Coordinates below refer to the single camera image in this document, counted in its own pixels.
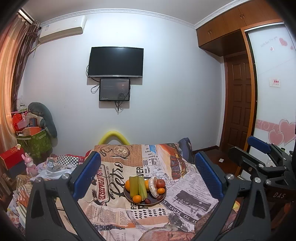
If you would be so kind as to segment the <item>brown wooden door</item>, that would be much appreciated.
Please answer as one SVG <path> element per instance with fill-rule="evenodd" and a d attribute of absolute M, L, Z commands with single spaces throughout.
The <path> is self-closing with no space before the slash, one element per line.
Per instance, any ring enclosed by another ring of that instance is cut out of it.
<path fill-rule="evenodd" d="M 225 58 L 226 111 L 221 150 L 243 149 L 247 139 L 251 112 L 251 76 L 247 54 Z"/>

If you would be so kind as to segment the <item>white air conditioner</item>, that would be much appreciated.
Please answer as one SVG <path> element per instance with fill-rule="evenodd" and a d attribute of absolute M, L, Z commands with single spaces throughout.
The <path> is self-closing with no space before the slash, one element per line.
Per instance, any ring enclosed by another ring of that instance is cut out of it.
<path fill-rule="evenodd" d="M 84 32 L 86 16 L 74 16 L 56 21 L 42 27 L 39 42 L 41 44 L 64 37 L 81 35 Z"/>

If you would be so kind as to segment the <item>red tomato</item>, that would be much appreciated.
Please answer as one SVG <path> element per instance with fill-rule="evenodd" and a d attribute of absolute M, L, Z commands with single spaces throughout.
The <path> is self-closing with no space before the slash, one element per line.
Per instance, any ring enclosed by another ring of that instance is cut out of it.
<path fill-rule="evenodd" d="M 163 179 L 157 179 L 157 188 L 165 188 L 166 184 Z"/>

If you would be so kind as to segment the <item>green storage box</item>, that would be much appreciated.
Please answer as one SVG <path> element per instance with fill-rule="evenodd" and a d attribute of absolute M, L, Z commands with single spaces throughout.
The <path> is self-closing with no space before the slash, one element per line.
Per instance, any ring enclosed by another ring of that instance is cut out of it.
<path fill-rule="evenodd" d="M 53 151 L 52 143 L 45 130 L 32 136 L 16 138 L 18 144 L 36 161 L 44 161 Z"/>

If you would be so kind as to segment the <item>large orange with sticker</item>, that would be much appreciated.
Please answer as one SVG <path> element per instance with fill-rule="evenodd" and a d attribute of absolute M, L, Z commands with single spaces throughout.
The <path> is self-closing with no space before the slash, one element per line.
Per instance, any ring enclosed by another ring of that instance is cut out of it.
<path fill-rule="evenodd" d="M 130 181 L 129 181 L 129 180 L 127 180 L 127 181 L 125 182 L 125 189 L 126 189 L 128 192 L 130 192 Z"/>

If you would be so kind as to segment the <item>dark red grape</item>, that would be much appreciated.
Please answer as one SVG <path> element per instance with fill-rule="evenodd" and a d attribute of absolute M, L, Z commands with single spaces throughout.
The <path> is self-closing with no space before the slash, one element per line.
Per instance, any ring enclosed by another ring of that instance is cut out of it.
<path fill-rule="evenodd" d="M 150 201 L 148 198 L 146 198 L 146 199 L 144 200 L 144 202 L 145 202 L 145 204 L 151 204 L 151 201 Z"/>

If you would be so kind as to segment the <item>yellow foam tube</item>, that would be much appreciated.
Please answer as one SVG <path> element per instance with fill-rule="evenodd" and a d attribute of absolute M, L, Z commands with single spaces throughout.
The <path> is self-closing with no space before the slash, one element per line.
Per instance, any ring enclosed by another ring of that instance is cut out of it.
<path fill-rule="evenodd" d="M 130 145 L 129 141 L 118 131 L 109 131 L 103 135 L 98 144 L 103 145 L 109 143 L 110 140 L 118 140 L 122 145 Z"/>

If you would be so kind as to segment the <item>large plain orange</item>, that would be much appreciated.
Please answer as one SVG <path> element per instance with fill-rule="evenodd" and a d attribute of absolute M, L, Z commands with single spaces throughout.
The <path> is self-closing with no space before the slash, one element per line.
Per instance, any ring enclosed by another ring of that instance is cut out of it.
<path fill-rule="evenodd" d="M 149 191 L 149 180 L 145 180 L 144 184 L 145 184 L 146 190 Z"/>

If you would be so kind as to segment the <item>grey plush toy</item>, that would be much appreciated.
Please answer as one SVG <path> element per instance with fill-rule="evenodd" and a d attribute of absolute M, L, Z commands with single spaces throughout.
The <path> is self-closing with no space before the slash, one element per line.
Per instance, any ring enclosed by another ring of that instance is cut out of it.
<path fill-rule="evenodd" d="M 57 138 L 57 130 L 49 109 L 41 102 L 31 102 L 28 112 L 37 116 L 40 127 L 44 128 L 51 138 Z"/>

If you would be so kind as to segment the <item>black wall television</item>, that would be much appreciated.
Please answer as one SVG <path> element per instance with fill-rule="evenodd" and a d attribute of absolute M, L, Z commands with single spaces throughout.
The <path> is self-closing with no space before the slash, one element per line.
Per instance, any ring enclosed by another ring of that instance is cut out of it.
<path fill-rule="evenodd" d="M 142 78 L 144 49 L 133 47 L 92 47 L 88 77 Z"/>

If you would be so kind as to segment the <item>orange striped curtain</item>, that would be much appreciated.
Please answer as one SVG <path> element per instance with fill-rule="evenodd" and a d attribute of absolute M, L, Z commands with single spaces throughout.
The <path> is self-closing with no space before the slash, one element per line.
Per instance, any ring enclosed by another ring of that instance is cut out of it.
<path fill-rule="evenodd" d="M 11 113 L 16 110 L 18 91 L 40 23 L 29 24 L 16 14 L 1 33 L 1 152 L 17 144 Z"/>

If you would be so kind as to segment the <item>small tangerine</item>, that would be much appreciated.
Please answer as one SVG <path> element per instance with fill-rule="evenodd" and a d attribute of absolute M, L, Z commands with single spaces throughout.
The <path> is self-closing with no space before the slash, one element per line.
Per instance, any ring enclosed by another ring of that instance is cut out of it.
<path fill-rule="evenodd" d="M 162 195 L 166 192 L 166 189 L 165 188 L 158 188 L 157 192 L 159 195 Z"/>
<path fill-rule="evenodd" d="M 142 197 L 140 195 L 135 195 L 133 198 L 132 198 L 132 201 L 134 203 L 140 203 L 142 202 Z"/>

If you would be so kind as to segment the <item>white sliding wardrobe door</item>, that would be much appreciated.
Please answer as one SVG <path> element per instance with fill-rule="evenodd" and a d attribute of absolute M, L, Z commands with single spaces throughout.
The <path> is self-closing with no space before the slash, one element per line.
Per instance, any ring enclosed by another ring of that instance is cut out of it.
<path fill-rule="evenodd" d="M 253 135 L 288 153 L 295 145 L 295 39 L 283 23 L 246 33 L 257 86 Z"/>

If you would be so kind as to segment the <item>small black wall monitor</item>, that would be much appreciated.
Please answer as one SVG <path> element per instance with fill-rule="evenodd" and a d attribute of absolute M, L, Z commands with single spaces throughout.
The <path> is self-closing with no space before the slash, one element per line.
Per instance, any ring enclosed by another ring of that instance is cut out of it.
<path fill-rule="evenodd" d="M 130 79 L 100 79 L 99 101 L 129 101 Z"/>

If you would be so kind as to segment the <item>printed newspaper pattern tablecloth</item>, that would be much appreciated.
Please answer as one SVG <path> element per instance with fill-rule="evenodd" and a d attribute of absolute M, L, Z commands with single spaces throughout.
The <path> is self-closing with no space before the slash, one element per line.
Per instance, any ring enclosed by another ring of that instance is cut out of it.
<path fill-rule="evenodd" d="M 191 240 L 220 199 L 175 143 L 25 160 L 6 214 L 26 240 Z"/>

